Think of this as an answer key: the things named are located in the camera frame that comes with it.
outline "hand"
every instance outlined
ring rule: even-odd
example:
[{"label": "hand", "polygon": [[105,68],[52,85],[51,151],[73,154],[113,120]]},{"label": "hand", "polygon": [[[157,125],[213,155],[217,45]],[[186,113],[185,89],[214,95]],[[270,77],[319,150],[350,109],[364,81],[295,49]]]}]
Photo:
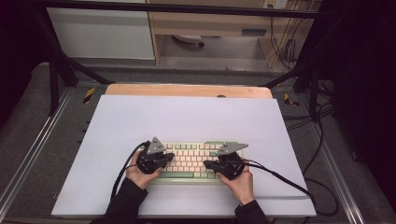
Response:
[{"label": "hand", "polygon": [[130,164],[133,166],[126,169],[125,174],[126,174],[126,177],[128,179],[131,179],[139,188],[145,189],[151,180],[158,177],[158,175],[161,172],[161,167],[158,168],[151,175],[146,175],[143,172],[141,172],[139,170],[139,168],[136,166],[136,161],[137,161],[137,158],[138,158],[140,152],[141,152],[140,150],[136,151],[136,153],[132,157],[131,164]]},{"label": "hand", "polygon": [[234,180],[229,180],[220,173],[216,173],[220,181],[227,185],[235,199],[245,205],[254,200],[253,198],[253,174],[249,171],[248,166],[242,171],[242,174]]}]

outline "power outlet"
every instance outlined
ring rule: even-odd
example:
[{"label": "power outlet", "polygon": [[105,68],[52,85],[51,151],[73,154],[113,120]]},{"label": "power outlet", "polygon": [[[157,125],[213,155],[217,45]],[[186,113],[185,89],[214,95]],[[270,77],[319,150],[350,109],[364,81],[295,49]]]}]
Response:
[{"label": "power outlet", "polygon": [[287,3],[288,0],[276,0],[276,3],[274,4],[274,8],[285,9]]},{"label": "power outlet", "polygon": [[263,8],[275,8],[276,0],[265,0]]}]

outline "person's left hand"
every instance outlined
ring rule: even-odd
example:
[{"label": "person's left hand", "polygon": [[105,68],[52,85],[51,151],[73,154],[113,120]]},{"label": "person's left hand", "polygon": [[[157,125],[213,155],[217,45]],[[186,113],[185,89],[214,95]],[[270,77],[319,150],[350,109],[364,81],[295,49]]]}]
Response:
[{"label": "person's left hand", "polygon": [[161,172],[161,167],[158,168],[153,174],[146,175],[145,173],[141,172],[139,168],[136,166],[137,158],[140,154],[140,150],[136,151],[134,156],[132,157],[131,164],[133,165],[126,169],[125,175],[128,179],[134,181],[134,183],[141,189],[145,189],[149,182],[158,177]]}]

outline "black sleeve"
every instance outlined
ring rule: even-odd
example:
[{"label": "black sleeve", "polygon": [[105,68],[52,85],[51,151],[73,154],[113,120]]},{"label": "black sleeve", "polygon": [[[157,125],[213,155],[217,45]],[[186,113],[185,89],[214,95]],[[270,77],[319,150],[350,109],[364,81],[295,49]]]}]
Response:
[{"label": "black sleeve", "polygon": [[142,190],[132,180],[125,178],[119,193],[110,201],[106,213],[93,220],[91,224],[136,223],[139,205],[147,195],[146,190]]},{"label": "black sleeve", "polygon": [[235,215],[240,224],[268,224],[268,220],[256,200],[235,208]]}]

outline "horizontal black bar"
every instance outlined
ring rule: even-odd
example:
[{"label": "horizontal black bar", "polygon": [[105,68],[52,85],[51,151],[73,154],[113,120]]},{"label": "horizontal black bar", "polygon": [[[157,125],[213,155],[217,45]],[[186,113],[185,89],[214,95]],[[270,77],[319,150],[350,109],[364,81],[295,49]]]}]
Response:
[{"label": "horizontal black bar", "polygon": [[280,9],[251,8],[251,7],[210,7],[210,6],[68,1],[68,0],[33,0],[31,2],[40,4],[42,7],[117,10],[117,11],[200,13],[200,14],[284,17],[284,18],[304,18],[304,19],[318,19],[330,15],[328,13],[317,12],[317,11],[280,10]]}]

